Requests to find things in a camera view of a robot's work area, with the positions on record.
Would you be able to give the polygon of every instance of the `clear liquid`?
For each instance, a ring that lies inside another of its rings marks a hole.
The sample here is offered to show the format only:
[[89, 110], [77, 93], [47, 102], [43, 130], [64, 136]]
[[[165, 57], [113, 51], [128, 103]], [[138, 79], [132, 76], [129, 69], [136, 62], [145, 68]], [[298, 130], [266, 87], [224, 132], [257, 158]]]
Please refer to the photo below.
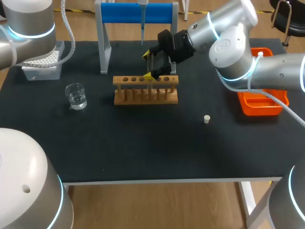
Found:
[[87, 100], [84, 91], [73, 91], [69, 95], [71, 107], [74, 110], [81, 110], [87, 106]]

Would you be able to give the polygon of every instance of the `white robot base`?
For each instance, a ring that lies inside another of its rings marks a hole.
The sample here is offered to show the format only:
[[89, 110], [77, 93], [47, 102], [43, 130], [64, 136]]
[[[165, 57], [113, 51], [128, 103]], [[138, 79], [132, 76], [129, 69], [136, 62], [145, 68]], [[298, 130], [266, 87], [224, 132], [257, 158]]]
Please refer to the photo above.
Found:
[[41, 146], [0, 128], [0, 229], [71, 229], [72, 202]]

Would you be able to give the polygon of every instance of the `blue bar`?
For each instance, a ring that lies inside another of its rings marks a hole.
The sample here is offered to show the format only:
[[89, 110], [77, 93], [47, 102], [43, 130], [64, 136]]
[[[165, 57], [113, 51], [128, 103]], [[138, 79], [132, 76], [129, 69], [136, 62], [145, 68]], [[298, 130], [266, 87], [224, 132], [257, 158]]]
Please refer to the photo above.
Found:
[[[141, 8], [138, 3], [101, 3], [103, 23], [141, 23]], [[145, 23], [171, 24], [171, 3], [148, 3]]]

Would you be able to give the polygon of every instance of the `pipette stand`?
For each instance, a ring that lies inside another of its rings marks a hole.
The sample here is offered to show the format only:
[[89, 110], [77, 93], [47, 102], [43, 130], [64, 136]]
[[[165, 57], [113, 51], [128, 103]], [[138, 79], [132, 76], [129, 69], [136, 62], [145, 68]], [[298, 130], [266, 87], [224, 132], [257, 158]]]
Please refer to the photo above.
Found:
[[[105, 24], [141, 24], [141, 8], [137, 3], [102, 3], [102, 0], [96, 0], [95, 17], [98, 34], [101, 74], [107, 74], [111, 55], [111, 46]], [[171, 24], [171, 33], [177, 33], [178, 3], [149, 3], [146, 8], [145, 23]], [[171, 66], [171, 74], [176, 74], [176, 64], [171, 63]]]

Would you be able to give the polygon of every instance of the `glowing blue ring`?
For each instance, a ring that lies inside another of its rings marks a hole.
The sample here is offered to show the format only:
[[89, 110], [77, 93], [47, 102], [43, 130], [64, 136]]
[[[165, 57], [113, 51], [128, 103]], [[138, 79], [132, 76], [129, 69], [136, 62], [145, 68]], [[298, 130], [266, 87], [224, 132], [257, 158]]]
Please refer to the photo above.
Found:
[[62, 182], [61, 182], [61, 179], [59, 178], [59, 176], [58, 176], [58, 179], [59, 179], [59, 182], [61, 184], [61, 203], [59, 204], [59, 207], [58, 207], [58, 210], [56, 212], [56, 215], [55, 215], [54, 219], [52, 220], [51, 224], [47, 227], [47, 229], [51, 229], [52, 226], [54, 225], [54, 223], [55, 223], [55, 221], [56, 221], [56, 219], [57, 219], [57, 217], [58, 217], [58, 215], [61, 211], [61, 207], [62, 207], [62, 203], [63, 203], [63, 186], [62, 186]]
[[290, 174], [289, 174], [289, 179], [288, 179], [288, 189], [289, 189], [289, 194], [290, 194], [290, 197], [291, 197], [291, 200], [295, 206], [295, 209], [297, 211], [297, 213], [299, 213], [300, 217], [305, 221], [305, 216], [304, 214], [302, 213], [301, 209], [299, 208], [299, 206], [297, 205], [296, 201], [295, 201], [295, 198], [294, 198], [294, 195], [292, 194], [292, 189], [291, 189], [291, 175], [292, 175], [292, 171], [293, 169], [295, 168], [295, 166], [292, 167], [291, 171], [290, 171]]
[[249, 71], [247, 71], [247, 73], [246, 73], [245, 75], [243, 75], [243, 76], [241, 76], [241, 77], [239, 77], [239, 78], [237, 78], [237, 79], [232, 79], [232, 80], [226, 79], [226, 78], [224, 78], [224, 77], [223, 77], [223, 79], [226, 80], [226, 81], [237, 81], [237, 80], [241, 80], [241, 79], [245, 78], [249, 73], [251, 73], [251, 72], [255, 69], [256, 64], [257, 64], [257, 63], [256, 63], [256, 61], [255, 61], [254, 58], [253, 58], [253, 59], [252, 59], [251, 67], [250, 67]]
[[46, 32], [44, 34], [41, 34], [41, 35], [35, 35], [35, 36], [27, 36], [27, 35], [19, 34], [19, 33], [15, 32], [14, 30], [12, 30], [10, 26], [9, 26], [9, 29], [17, 37], [27, 38], [27, 39], [35, 39], [35, 38], [45, 37], [45, 36], [49, 35], [51, 32], [53, 32], [53, 30], [55, 29], [55, 24], [53, 25], [53, 27], [48, 32]]
[[300, 83], [301, 83], [301, 88], [302, 88], [303, 92], [305, 92], [305, 87], [304, 87], [304, 82], [303, 82], [304, 65], [305, 65], [305, 56], [302, 60], [301, 69], [300, 69]]
[[218, 36], [218, 34], [216, 33], [216, 30], [215, 30], [215, 27], [214, 27], [214, 25], [213, 25], [213, 23], [211, 21], [210, 12], [208, 12], [207, 17], [208, 17], [208, 21], [209, 21], [211, 30], [213, 31], [216, 39], [219, 39], [219, 36]]

